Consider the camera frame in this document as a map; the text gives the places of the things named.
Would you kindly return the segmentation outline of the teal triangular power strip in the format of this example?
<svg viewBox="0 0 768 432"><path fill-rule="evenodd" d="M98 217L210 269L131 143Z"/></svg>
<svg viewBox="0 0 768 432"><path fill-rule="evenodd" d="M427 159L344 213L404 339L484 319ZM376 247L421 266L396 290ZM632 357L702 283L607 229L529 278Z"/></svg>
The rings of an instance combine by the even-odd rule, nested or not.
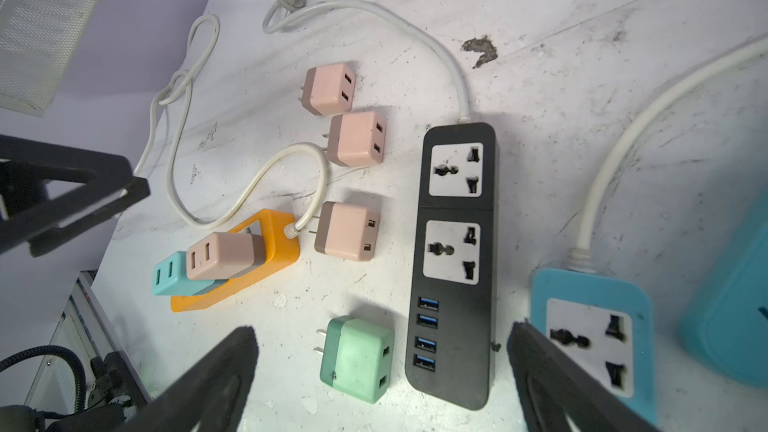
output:
<svg viewBox="0 0 768 432"><path fill-rule="evenodd" d="M767 387L767 195L702 282L679 327L684 349L736 382Z"/></svg>

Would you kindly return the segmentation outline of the beige pink charger plug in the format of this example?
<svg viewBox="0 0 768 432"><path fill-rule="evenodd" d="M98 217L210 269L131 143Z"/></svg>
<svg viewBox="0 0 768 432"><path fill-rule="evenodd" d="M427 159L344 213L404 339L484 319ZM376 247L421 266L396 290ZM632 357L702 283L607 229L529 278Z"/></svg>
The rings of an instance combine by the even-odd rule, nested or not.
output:
<svg viewBox="0 0 768 432"><path fill-rule="evenodd" d="M380 212L347 202L326 201L310 221L316 252L367 262L374 257Z"/></svg>

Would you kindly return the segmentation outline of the teal rectangular power strip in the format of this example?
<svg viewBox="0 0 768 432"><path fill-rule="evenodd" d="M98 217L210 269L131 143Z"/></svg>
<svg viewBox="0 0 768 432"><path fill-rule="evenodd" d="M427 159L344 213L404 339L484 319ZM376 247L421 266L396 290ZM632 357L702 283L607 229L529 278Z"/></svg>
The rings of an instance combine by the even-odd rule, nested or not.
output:
<svg viewBox="0 0 768 432"><path fill-rule="evenodd" d="M640 287L540 268L532 275L530 322L606 390L657 423L653 311Z"/></svg>

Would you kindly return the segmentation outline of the black power strip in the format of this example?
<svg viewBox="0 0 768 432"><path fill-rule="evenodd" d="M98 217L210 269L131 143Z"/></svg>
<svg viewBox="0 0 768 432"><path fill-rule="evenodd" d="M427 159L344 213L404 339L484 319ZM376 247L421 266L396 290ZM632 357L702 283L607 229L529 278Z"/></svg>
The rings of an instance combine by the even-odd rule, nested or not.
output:
<svg viewBox="0 0 768 432"><path fill-rule="evenodd" d="M405 374L480 410L494 359L498 144L487 123L434 127L420 164Z"/></svg>

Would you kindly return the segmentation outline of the pink usb charger plug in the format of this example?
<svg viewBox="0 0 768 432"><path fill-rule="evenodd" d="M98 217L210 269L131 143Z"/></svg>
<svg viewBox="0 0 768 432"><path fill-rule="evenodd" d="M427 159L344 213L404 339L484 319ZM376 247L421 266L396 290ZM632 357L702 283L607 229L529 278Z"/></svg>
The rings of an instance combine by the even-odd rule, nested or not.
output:
<svg viewBox="0 0 768 432"><path fill-rule="evenodd" d="M348 63L317 66L306 73L300 102L313 115L333 116L352 108L356 75Z"/></svg>

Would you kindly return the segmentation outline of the green usb charger plug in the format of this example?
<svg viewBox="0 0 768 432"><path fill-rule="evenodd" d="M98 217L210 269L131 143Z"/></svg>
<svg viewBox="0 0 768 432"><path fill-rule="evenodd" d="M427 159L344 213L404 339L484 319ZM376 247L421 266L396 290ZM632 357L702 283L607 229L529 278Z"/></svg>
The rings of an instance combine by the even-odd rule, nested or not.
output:
<svg viewBox="0 0 768 432"><path fill-rule="evenodd" d="M332 389L375 404L391 382L394 331L354 316L331 319L317 333L324 345L319 378Z"/></svg>

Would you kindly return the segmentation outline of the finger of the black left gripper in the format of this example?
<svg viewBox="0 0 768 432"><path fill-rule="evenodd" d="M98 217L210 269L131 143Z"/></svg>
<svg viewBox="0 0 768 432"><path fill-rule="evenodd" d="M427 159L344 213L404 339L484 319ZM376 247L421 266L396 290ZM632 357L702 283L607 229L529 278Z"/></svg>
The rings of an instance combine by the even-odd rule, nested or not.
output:
<svg viewBox="0 0 768 432"><path fill-rule="evenodd" d="M1 137L1 252L54 251L150 195L119 155Z"/></svg>

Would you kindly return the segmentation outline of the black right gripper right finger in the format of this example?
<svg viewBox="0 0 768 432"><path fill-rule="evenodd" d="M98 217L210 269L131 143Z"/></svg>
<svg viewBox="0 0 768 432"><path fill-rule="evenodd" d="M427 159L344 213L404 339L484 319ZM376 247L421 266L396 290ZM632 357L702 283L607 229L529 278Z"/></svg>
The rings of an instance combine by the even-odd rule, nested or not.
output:
<svg viewBox="0 0 768 432"><path fill-rule="evenodd" d="M528 322L507 341L521 409L530 431L654 431Z"/></svg>

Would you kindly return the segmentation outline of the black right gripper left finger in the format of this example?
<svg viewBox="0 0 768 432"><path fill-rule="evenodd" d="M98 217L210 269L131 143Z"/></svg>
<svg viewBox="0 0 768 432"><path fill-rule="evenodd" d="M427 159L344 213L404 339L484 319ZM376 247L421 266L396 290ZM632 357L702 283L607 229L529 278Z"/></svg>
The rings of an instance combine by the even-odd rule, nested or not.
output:
<svg viewBox="0 0 768 432"><path fill-rule="evenodd" d="M233 330L121 431L235 431L259 356L250 326Z"/></svg>

